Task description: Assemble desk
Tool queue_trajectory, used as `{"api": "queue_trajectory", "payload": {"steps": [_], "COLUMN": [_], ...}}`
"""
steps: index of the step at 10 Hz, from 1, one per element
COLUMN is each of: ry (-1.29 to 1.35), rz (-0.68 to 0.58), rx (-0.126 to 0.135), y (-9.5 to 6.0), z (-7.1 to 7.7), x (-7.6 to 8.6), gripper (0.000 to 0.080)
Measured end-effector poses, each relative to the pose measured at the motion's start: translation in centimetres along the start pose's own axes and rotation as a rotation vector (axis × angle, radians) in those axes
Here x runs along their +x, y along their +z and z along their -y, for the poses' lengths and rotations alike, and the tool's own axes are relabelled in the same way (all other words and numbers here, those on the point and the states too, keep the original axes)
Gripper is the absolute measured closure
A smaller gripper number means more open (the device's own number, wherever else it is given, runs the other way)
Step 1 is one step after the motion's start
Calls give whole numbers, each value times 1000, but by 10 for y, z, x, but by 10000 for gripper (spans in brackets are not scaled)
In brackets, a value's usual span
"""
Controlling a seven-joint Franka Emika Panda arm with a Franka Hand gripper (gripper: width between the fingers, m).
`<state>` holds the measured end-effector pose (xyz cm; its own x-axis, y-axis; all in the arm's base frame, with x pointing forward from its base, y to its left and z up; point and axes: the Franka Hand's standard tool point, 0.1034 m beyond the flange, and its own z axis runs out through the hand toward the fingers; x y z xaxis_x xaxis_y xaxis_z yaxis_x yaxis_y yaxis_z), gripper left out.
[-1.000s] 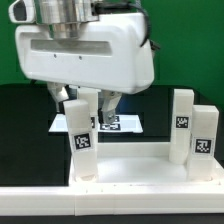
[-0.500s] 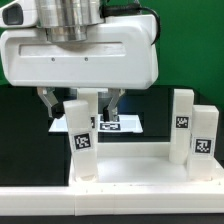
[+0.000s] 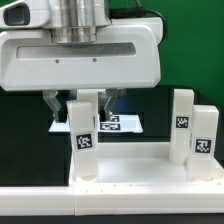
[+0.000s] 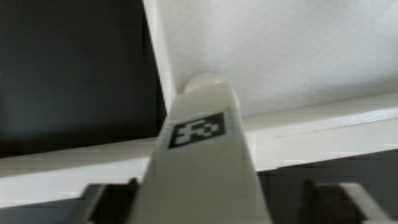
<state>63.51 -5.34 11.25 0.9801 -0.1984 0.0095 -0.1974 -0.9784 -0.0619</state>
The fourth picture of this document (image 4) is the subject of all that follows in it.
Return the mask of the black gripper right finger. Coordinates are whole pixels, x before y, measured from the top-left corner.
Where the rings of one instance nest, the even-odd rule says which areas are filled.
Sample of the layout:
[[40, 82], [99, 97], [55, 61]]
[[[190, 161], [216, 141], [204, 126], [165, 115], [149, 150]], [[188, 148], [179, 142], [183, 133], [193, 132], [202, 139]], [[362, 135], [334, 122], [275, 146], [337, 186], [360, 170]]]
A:
[[385, 224], [385, 211], [358, 183], [303, 181], [296, 224]]

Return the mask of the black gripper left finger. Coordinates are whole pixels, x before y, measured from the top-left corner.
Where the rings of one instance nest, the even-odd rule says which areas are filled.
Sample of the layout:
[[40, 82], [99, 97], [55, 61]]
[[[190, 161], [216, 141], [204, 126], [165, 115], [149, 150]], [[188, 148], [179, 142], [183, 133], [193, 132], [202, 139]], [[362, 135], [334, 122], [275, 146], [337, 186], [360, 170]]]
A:
[[69, 224], [126, 224], [138, 191], [138, 181], [90, 184], [78, 198]]

